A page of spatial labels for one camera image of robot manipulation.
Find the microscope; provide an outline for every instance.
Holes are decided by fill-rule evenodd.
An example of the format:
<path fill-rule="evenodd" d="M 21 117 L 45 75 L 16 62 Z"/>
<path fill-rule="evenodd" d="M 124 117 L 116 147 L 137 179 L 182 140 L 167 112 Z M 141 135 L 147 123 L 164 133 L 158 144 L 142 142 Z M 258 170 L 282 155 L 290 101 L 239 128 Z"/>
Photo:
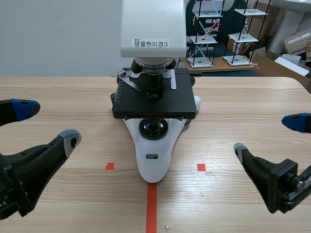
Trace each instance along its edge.
<path fill-rule="evenodd" d="M 130 69 L 118 71 L 113 117 L 123 119 L 131 134 L 142 178 L 157 183 L 201 105 L 189 74 L 174 70 L 174 58 L 187 50 L 184 1 L 123 0 L 121 15 L 121 56 L 134 60 Z"/>

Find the red tape marker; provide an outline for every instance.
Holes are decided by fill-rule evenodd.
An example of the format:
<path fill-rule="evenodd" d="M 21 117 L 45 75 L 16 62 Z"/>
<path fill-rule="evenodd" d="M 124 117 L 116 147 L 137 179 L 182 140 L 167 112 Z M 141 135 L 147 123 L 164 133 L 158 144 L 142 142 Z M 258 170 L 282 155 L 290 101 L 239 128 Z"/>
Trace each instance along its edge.
<path fill-rule="evenodd" d="M 156 233 L 156 183 L 148 183 L 146 233 Z"/>
<path fill-rule="evenodd" d="M 108 163 L 105 168 L 105 170 L 114 170 L 114 169 L 115 169 L 115 163 Z"/>
<path fill-rule="evenodd" d="M 198 164 L 198 171 L 206 171 L 205 164 Z"/>

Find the wooden table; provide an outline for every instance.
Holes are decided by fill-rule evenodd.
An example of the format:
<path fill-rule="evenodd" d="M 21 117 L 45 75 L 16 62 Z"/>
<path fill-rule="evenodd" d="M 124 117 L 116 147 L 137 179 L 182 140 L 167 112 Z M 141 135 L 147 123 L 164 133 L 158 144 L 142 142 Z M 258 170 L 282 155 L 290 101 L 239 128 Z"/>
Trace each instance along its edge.
<path fill-rule="evenodd" d="M 158 233 L 310 233 L 311 198 L 287 214 L 270 214 L 236 158 L 233 145 L 275 163 L 311 164 L 311 135 L 281 124 L 311 112 L 310 94 L 290 78 L 197 78 L 202 105 L 180 135 L 170 169 L 157 185 Z M 0 100 L 34 99 L 32 119 L 0 129 L 11 154 L 77 129 L 82 143 L 44 190 L 36 209 L 0 222 L 1 233 L 144 233 L 147 183 L 132 138 L 111 112 L 115 78 L 2 77 Z M 115 170 L 106 171 L 108 162 Z M 197 171 L 205 163 L 207 171 Z"/>

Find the black microscope stage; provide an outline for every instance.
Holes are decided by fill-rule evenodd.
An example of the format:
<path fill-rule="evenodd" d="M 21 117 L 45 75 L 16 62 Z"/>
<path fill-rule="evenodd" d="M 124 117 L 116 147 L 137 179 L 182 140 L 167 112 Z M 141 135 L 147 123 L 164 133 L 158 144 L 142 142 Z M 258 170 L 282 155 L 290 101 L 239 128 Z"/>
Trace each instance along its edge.
<path fill-rule="evenodd" d="M 113 117 L 131 118 L 177 118 L 194 119 L 196 105 L 189 74 L 176 74 L 176 90 L 171 90 L 171 80 L 162 78 L 163 98 L 159 101 L 147 99 L 147 74 L 138 79 L 130 78 L 140 91 L 119 82 L 116 98 L 113 102 Z"/>

